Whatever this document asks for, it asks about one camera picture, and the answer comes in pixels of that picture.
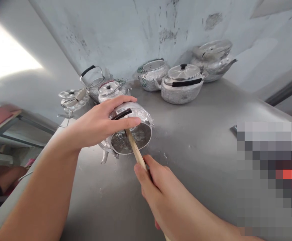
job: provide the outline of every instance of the wooden chopstick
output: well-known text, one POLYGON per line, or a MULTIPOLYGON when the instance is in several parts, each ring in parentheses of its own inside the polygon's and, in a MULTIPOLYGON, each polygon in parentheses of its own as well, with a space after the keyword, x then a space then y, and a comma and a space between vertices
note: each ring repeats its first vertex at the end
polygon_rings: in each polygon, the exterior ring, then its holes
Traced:
MULTIPOLYGON (((147 167, 146 167, 146 164, 145 164, 145 161, 142 157, 142 154, 140 154, 140 151, 137 147, 137 144, 135 142, 135 139, 134 139, 131 131, 129 129, 126 129, 125 132, 126 132, 126 135, 128 136, 129 143, 132 146, 137 163, 140 164, 144 168, 144 170, 147 171, 147 173, 149 174, 147 167)), ((170 239, 165 234, 164 234, 164 236, 165 236, 166 241, 170 241, 170 239)))

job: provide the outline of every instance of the stainless steel table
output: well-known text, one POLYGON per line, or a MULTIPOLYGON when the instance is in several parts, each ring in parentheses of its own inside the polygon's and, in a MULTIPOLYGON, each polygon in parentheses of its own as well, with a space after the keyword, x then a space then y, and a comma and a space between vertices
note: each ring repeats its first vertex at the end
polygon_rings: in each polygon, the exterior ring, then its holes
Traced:
MULTIPOLYGON (((142 154, 151 154, 170 167, 208 209, 236 224, 237 140, 230 128, 237 122, 281 122, 292 121, 292 117, 226 80, 205 84, 199 96, 186 105, 171 105, 160 92, 145 92, 138 86, 132 95, 154 118, 153 137, 142 154)), ((61 240, 164 240, 141 195, 133 170, 134 156, 116 160, 109 155, 105 165, 100 164, 101 160, 99 146, 80 152, 61 240)), ((30 177, 21 181, 0 208, 0 227, 30 177)), ((290 222, 290 215, 284 211, 283 218, 290 222)), ((272 221, 269 225, 277 227, 272 221)))

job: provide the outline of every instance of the teapot spout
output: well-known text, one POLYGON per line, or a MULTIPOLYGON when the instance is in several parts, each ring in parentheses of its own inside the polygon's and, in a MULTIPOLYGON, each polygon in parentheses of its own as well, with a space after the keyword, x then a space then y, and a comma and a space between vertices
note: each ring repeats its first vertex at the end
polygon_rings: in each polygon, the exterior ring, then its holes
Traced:
POLYGON ((233 59, 232 61, 230 61, 226 66, 224 66, 222 69, 220 69, 217 74, 225 74, 230 68, 231 66, 236 63, 238 60, 237 59, 233 59))
POLYGON ((158 83, 158 81, 155 80, 155 79, 153 79, 153 82, 154 82, 156 88, 157 88, 158 90, 161 90, 161 86, 160 86, 160 84, 158 83))
POLYGON ((107 161, 107 158, 108 158, 108 153, 107 151, 104 150, 103 152, 103 159, 102 159, 102 162, 100 164, 105 164, 106 161, 107 161))

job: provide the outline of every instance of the peeling paint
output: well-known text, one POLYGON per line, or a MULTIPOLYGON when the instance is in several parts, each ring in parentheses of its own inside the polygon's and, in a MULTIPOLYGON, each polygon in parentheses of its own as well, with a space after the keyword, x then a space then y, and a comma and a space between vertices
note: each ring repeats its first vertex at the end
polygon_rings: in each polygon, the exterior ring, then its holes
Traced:
POLYGON ((209 15, 206 19, 205 31, 213 30, 222 21, 222 13, 214 13, 209 15))

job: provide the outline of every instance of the black plastic handle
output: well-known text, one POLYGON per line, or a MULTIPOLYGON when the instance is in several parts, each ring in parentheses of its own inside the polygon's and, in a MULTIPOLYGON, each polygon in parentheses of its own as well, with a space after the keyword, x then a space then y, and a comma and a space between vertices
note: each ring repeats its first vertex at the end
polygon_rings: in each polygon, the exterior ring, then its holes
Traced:
POLYGON ((201 81, 202 81, 202 78, 196 79, 196 80, 185 81, 185 82, 173 82, 172 86, 173 87, 190 86, 194 84, 199 84, 201 81))
POLYGON ((86 70, 81 74, 81 77, 84 77, 84 75, 87 74, 88 71, 90 71, 90 70, 92 70, 92 69, 94 69, 94 68, 96 68, 95 65, 90 66, 88 69, 86 69, 86 70))
POLYGON ((180 66, 182 67, 182 70, 184 70, 187 64, 181 64, 180 66))
POLYGON ((128 108, 127 110, 119 113, 117 116, 113 117, 112 120, 116 121, 119 120, 121 118, 123 118, 124 116, 127 116, 128 114, 133 113, 133 111, 131 110, 131 108, 128 108))

